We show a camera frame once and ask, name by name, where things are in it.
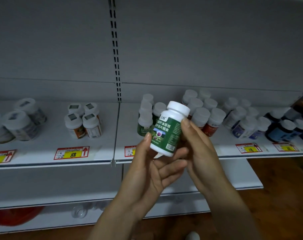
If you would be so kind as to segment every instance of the right hand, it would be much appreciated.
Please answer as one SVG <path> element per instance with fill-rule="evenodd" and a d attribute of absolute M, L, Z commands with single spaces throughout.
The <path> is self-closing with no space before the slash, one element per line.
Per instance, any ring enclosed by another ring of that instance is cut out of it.
<path fill-rule="evenodd" d="M 198 191 L 207 195 L 230 184 L 210 139 L 187 118 L 181 121 L 181 130 L 187 140 L 184 146 L 189 149 L 187 171 Z"/>

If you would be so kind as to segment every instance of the person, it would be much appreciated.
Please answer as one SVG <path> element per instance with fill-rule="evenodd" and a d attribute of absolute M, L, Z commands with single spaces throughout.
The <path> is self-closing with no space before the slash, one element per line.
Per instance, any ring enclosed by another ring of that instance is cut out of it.
<path fill-rule="evenodd" d="M 146 134 L 136 147 L 117 195 L 101 214 L 89 240 L 130 239 L 136 224 L 185 168 L 205 197 L 221 239 L 261 239 L 248 207 L 227 179 L 210 139 L 186 118 L 181 121 L 181 130 L 184 147 L 177 149 L 173 157 L 161 156 L 155 160 L 157 153 L 150 149 L 151 134 Z"/>

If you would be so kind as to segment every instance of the hand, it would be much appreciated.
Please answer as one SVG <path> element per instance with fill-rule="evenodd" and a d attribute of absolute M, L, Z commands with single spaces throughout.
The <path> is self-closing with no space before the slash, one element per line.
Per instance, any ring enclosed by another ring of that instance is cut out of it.
<path fill-rule="evenodd" d="M 187 171 L 196 188 L 206 196 L 213 189 L 229 184 L 210 139 L 191 121 L 183 119 L 181 130 L 189 148 Z"/>
<path fill-rule="evenodd" d="M 184 172 L 187 148 L 178 149 L 173 157 L 161 156 L 150 149 L 152 135 L 147 133 L 137 145 L 135 156 L 116 198 L 128 207 L 139 221 L 154 206 L 162 191 Z"/>

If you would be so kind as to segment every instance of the red plastic object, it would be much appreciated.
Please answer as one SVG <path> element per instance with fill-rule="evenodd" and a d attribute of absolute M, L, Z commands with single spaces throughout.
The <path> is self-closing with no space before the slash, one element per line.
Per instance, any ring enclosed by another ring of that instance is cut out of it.
<path fill-rule="evenodd" d="M 0 210 L 0 226 L 18 226 L 35 218 L 44 206 Z"/>

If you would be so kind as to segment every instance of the barcode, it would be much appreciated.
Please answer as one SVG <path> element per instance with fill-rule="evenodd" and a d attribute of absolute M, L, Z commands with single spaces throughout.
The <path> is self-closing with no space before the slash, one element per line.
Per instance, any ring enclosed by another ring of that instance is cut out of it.
<path fill-rule="evenodd" d="M 170 150 L 170 151 L 174 151 L 175 147 L 173 145 L 170 145 L 169 143 L 166 145 L 166 149 Z"/>

